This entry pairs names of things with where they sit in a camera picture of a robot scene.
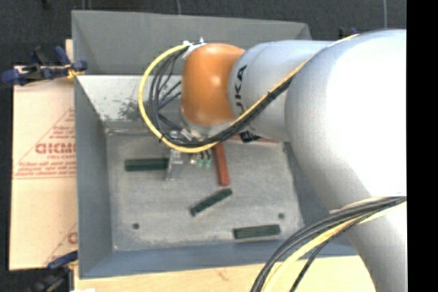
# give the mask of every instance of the table surface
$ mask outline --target table surface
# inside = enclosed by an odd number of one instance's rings
[[[275,291],[289,291],[304,264],[305,260],[296,261],[294,276],[283,274],[279,281],[281,288],[275,289]],[[246,265],[80,280],[77,277],[76,266],[75,288],[79,291],[95,289],[96,292],[140,292],[145,291],[145,288],[148,292],[246,292],[250,291],[262,267],[263,265]],[[317,258],[297,290],[304,292],[374,292],[375,288],[361,258],[356,255]]]

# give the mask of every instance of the green bar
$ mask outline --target green bar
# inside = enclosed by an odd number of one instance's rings
[[[169,158],[150,158],[150,159],[127,159],[125,170],[127,172],[138,172],[142,170],[166,170]]]
[[[252,239],[254,237],[265,237],[279,235],[281,232],[278,224],[248,226],[246,228],[237,228],[233,230],[235,239]]]
[[[222,190],[214,193],[210,197],[207,197],[206,199],[204,199],[203,201],[198,203],[196,206],[193,206],[190,209],[190,213],[194,217],[196,214],[198,214],[198,213],[204,211],[205,209],[215,205],[216,203],[222,201],[224,198],[230,196],[232,193],[233,192],[231,191],[231,189],[228,189],[228,188],[222,189]]]

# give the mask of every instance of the gray box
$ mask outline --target gray box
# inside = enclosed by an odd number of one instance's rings
[[[289,235],[326,215],[287,144],[227,141],[233,195],[196,217],[190,207],[221,188],[214,159],[204,169],[183,155],[174,179],[165,170],[124,168],[127,159],[170,156],[136,105],[141,74],[160,52],[200,37],[245,49],[310,39],[307,25],[97,11],[72,16],[75,59],[90,65],[75,86],[82,278],[262,263]],[[246,242],[233,237],[235,228],[271,224],[279,225],[280,235]],[[331,252],[355,253],[345,241]]]

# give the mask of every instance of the blue clamp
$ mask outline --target blue clamp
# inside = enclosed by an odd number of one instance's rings
[[[47,62],[40,47],[36,47],[30,57],[30,65],[13,68],[1,73],[2,82],[10,85],[26,85],[37,81],[55,79],[60,77],[74,77],[83,73],[88,64],[86,61],[71,62],[62,47],[55,47],[56,56],[59,64],[57,66],[45,66]]]

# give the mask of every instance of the cable bundle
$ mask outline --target cable bundle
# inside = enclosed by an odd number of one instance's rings
[[[275,291],[274,285],[279,276],[285,272],[290,273],[293,262],[310,252],[312,249],[315,249],[292,284],[290,292],[294,292],[310,267],[310,264],[314,261],[316,255],[333,238],[340,236],[342,233],[361,222],[375,219],[380,212],[398,206],[406,201],[406,196],[398,196],[378,198],[364,203],[361,202],[353,207],[341,209],[328,216],[326,219],[299,230],[297,233],[289,237],[289,239],[287,239],[271,256],[259,272],[250,292]],[[271,273],[274,264],[281,260],[281,258],[291,250],[293,252],[289,257]]]

